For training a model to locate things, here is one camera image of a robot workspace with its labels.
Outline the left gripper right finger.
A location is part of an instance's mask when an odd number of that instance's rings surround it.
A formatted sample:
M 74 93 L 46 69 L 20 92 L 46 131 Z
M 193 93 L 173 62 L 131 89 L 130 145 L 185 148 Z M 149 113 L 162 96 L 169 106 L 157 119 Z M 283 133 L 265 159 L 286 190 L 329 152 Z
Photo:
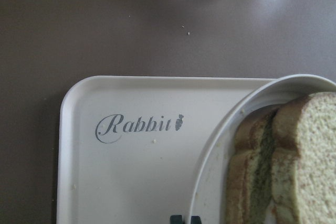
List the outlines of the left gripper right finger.
M 202 224 L 200 216 L 191 216 L 190 224 Z

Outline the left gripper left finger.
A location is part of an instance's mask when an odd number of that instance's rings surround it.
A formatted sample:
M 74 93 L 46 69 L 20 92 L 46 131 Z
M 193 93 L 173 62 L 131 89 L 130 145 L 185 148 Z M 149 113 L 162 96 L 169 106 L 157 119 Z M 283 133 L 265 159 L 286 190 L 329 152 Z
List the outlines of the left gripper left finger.
M 170 224 L 183 224 L 183 216 L 182 215 L 171 215 Z

